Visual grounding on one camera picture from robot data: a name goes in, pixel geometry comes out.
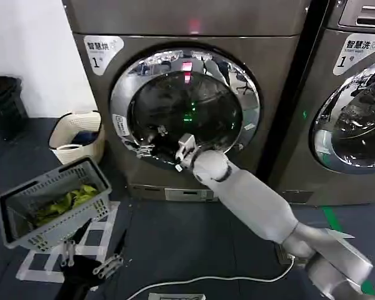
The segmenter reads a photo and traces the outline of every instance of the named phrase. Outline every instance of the washing machine label sticker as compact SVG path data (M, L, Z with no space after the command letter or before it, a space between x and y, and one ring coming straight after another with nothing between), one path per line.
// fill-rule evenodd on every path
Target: washing machine label sticker
M375 52L375 34L350 34L342 47L333 68L333 74L341 75L359 61Z
M118 136L129 135L128 122L124 116L112 114L112 123L114 124L115 131L117 132Z
M93 72L101 76L113 57L124 47L119 36L85 36L84 43Z

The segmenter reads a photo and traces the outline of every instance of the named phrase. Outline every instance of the washing machine door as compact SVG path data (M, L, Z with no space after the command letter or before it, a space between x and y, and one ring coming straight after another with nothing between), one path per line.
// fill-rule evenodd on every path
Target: washing machine door
M314 153L329 169L375 172L375 64L350 77L316 116Z
M167 48L125 66L112 90L110 110L129 150L173 168L185 133L193 134L203 149L232 156L244 149L257 128L260 103L243 65L204 48Z

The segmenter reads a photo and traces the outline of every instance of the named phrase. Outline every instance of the white woven basket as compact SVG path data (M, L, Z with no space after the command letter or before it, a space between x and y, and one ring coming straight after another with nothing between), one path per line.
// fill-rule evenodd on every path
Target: white woven basket
M99 131L95 141L86 146L71 144L81 131ZM84 114L69 113L62 116L49 138L49 147L62 164L70 163L82 156L91 156L97 163L104 153L104 126L97 111Z

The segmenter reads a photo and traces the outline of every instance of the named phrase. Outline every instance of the black trash bin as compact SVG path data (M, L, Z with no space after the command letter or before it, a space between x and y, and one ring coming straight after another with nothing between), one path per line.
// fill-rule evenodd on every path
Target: black trash bin
M21 80L0 76L0 135L5 140L14 138L27 120L21 101Z

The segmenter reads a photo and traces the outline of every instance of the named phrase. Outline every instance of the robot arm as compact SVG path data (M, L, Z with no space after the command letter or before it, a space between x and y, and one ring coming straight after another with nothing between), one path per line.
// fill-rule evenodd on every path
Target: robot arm
M281 244L290 254L308 259L306 271L329 299L365 300L361 292L373 265L340 232L301 224L290 205L250 172L239 169L220 151L203 151L185 134L176 153L178 171L191 170L255 234Z

